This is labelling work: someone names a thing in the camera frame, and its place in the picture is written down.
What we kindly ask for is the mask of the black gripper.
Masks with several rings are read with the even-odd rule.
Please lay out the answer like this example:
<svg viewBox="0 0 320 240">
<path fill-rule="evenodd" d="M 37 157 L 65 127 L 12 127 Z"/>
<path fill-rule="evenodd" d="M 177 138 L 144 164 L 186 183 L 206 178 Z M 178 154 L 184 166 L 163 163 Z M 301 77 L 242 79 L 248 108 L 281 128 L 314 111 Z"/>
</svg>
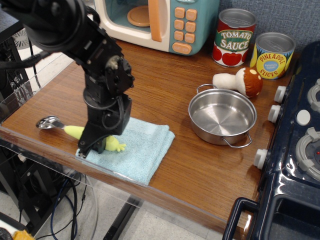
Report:
<svg viewBox="0 0 320 240">
<path fill-rule="evenodd" d="M 121 94 L 98 103 L 85 94 L 87 105 L 87 123 L 78 141 L 78 157 L 86 158 L 90 150 L 101 154 L 106 149 L 106 137 L 121 135 L 130 119 L 132 99 Z"/>
</svg>

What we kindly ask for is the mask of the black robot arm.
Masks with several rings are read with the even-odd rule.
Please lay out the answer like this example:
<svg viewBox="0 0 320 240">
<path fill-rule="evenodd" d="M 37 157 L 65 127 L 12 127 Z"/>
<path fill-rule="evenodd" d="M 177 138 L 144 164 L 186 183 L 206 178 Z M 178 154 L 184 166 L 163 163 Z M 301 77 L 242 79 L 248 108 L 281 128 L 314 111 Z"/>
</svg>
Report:
<svg viewBox="0 0 320 240">
<path fill-rule="evenodd" d="M 134 86 L 132 68 L 122 49 L 100 27 L 100 17 L 81 0 L 3 0 L 0 7 L 20 21 L 41 52 L 18 62 L 3 61 L 2 69 L 29 68 L 61 52 L 84 70 L 84 102 L 88 121 L 78 141 L 79 155 L 102 153 L 106 138 L 121 135 L 130 118 Z"/>
</svg>

